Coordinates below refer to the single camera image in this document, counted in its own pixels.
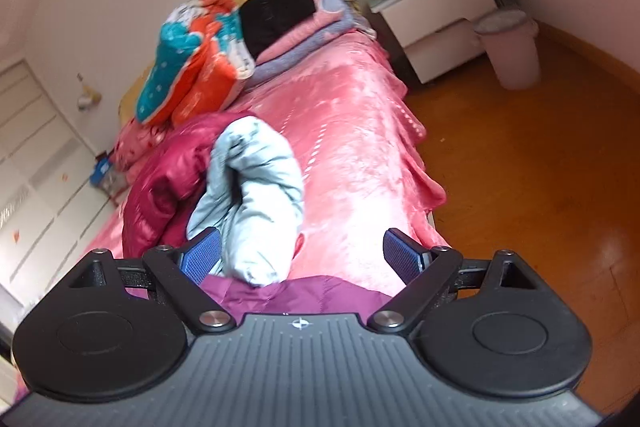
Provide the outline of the wall lamp fixture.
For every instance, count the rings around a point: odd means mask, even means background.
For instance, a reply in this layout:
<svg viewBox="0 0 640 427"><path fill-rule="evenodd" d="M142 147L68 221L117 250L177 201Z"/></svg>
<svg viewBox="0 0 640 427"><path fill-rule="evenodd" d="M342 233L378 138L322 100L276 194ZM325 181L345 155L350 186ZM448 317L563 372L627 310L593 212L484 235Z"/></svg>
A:
<svg viewBox="0 0 640 427"><path fill-rule="evenodd" d="M77 108L79 112L87 112L87 110L93 109L93 107L100 104L102 94L91 88L88 83L85 82L85 78L80 72L78 72L76 78L81 87L81 94L77 99Z"/></svg>

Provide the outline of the light blue grey garment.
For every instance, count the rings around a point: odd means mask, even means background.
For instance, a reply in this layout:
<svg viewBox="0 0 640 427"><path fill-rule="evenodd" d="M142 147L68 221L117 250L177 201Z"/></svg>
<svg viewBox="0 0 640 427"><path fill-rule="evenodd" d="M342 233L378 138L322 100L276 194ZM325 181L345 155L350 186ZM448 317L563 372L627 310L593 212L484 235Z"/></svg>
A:
<svg viewBox="0 0 640 427"><path fill-rule="evenodd" d="M303 175L288 140L255 116L232 121L210 152L186 237L217 229L212 272L264 287L288 277L303 221Z"/></svg>

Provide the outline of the red floral folded bedding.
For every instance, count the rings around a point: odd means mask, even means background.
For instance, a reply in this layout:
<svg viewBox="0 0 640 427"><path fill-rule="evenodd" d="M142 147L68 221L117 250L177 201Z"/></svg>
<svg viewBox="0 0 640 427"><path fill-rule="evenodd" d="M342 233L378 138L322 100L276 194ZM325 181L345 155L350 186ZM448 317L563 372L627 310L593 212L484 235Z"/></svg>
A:
<svg viewBox="0 0 640 427"><path fill-rule="evenodd" d="M171 124L143 126L136 118L131 118L120 129L110 159L129 185L134 184L155 147L167 138L171 130Z"/></svg>

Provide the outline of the pink folded blanket stack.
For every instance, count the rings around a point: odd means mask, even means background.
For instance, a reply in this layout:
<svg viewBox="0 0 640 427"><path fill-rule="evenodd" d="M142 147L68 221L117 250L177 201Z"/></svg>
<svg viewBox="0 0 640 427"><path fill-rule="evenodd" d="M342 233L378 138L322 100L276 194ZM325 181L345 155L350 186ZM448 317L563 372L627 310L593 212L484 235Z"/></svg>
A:
<svg viewBox="0 0 640 427"><path fill-rule="evenodd" d="M309 54L349 31L360 31L372 40L376 32L346 0L314 0L316 12L268 46L256 58L254 74L245 89L254 89L286 72Z"/></svg>

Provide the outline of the purple down jacket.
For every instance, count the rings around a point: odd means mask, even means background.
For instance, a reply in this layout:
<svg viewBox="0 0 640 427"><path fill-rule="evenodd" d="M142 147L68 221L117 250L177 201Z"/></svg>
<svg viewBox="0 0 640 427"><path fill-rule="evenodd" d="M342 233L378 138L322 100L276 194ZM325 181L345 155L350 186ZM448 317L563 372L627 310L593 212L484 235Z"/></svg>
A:
<svg viewBox="0 0 640 427"><path fill-rule="evenodd" d="M367 322L375 311L390 301L390 296L379 291L370 291L329 275L285 280L265 287L253 287L229 277L207 275L198 287L238 323L247 313L357 313L363 322Z"/></svg>

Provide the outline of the dark red down jacket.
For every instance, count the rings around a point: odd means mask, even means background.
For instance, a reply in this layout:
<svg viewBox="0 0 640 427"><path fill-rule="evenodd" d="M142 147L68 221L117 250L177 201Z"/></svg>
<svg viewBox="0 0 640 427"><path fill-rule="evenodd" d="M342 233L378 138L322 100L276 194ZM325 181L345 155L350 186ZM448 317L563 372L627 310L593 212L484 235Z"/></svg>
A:
<svg viewBox="0 0 640 427"><path fill-rule="evenodd" d="M134 180L122 218L122 257L157 245L186 243L186 226L204 195L210 153L219 135L248 112L209 113L171 131Z"/></svg>

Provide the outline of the black pillow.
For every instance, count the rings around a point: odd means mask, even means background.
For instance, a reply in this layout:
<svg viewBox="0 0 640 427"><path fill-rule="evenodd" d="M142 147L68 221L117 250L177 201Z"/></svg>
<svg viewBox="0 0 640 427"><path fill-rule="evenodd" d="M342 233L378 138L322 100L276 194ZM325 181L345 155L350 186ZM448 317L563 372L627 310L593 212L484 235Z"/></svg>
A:
<svg viewBox="0 0 640 427"><path fill-rule="evenodd" d="M254 60L316 12L314 0L247 0L239 9L244 43Z"/></svg>

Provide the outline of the white sliding wardrobe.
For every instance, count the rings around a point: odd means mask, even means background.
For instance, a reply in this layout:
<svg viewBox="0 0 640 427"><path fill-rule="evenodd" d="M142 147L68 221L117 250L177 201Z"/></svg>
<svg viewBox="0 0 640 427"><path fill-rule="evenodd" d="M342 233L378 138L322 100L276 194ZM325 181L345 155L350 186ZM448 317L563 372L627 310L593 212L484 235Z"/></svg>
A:
<svg viewBox="0 0 640 427"><path fill-rule="evenodd" d="M21 62L1 74L1 285L34 303L115 211L94 156Z"/></svg>

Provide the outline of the teal orange folded quilt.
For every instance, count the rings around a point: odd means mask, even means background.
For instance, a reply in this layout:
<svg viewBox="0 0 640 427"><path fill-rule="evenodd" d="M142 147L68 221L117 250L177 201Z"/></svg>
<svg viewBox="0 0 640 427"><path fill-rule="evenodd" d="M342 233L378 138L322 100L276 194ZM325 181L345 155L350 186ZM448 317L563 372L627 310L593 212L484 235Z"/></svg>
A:
<svg viewBox="0 0 640 427"><path fill-rule="evenodd" d="M175 126L230 105L255 72L233 0L192 0L160 26L155 62L134 117L143 126Z"/></svg>

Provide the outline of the pink bedspread on bed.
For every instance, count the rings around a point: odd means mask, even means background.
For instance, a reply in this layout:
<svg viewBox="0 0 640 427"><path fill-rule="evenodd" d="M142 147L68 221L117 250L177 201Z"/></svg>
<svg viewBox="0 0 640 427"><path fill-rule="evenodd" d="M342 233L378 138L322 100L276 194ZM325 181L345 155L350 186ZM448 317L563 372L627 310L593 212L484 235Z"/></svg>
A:
<svg viewBox="0 0 640 427"><path fill-rule="evenodd" d="M446 194L425 172L416 147L426 132L406 106L406 92L382 46L353 31L227 110L248 112L282 134L302 170L293 279L329 275L395 295L402 283L383 257L386 230L442 245L427 217ZM117 258L126 202L92 240Z"/></svg>

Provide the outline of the white nightstand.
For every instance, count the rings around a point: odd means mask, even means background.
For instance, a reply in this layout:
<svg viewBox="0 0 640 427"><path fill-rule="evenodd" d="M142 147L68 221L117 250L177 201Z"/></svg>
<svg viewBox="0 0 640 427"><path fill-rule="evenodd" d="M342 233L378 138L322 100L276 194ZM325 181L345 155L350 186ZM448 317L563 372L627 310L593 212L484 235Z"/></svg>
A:
<svg viewBox="0 0 640 427"><path fill-rule="evenodd" d="M375 0L420 83L428 83L484 53L473 24L497 9L495 0Z"/></svg>

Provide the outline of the pink waste bin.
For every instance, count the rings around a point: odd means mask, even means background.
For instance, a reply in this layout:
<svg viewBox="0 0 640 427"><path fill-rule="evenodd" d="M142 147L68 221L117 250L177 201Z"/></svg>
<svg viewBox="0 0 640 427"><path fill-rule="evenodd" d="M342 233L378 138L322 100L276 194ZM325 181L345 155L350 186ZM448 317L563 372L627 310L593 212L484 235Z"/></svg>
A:
<svg viewBox="0 0 640 427"><path fill-rule="evenodd" d="M504 89L525 90L540 80L538 25L523 10L495 10L473 29Z"/></svg>

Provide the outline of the blue storage box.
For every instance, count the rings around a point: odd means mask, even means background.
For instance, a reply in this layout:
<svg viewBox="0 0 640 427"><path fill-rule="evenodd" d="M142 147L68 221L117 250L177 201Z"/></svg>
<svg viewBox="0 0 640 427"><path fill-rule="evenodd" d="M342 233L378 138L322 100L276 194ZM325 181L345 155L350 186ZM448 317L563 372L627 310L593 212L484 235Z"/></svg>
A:
<svg viewBox="0 0 640 427"><path fill-rule="evenodd" d="M115 198L127 186L126 179L107 156L102 156L98 159L89 182L93 187L103 191L109 198Z"/></svg>

